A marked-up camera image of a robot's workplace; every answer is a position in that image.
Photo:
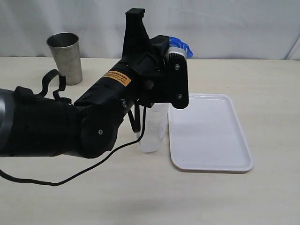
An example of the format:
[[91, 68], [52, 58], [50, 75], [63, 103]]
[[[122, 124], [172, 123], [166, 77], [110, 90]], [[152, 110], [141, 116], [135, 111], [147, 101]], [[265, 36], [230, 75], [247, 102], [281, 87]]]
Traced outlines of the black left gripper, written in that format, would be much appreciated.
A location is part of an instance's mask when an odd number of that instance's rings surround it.
[[184, 109], [189, 104], [188, 66], [183, 58], [166, 60], [169, 36], [158, 35], [149, 38], [143, 24], [145, 9], [131, 8], [125, 13], [126, 27], [122, 57], [132, 54], [152, 53], [159, 64], [148, 65], [142, 74], [142, 93], [137, 104], [151, 108], [156, 103], [170, 103], [176, 109]]

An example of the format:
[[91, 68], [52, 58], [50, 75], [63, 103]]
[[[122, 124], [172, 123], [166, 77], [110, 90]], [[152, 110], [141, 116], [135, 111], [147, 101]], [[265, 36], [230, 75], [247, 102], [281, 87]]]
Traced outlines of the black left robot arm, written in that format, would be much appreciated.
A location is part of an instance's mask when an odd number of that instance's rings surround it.
[[121, 60], [75, 102], [60, 97], [66, 80], [56, 69], [43, 77], [38, 94], [20, 86], [1, 90], [0, 155], [97, 158], [114, 147], [126, 115], [133, 132], [141, 131], [141, 106], [186, 108], [188, 51], [172, 37], [149, 38], [144, 13], [143, 8], [126, 12]]

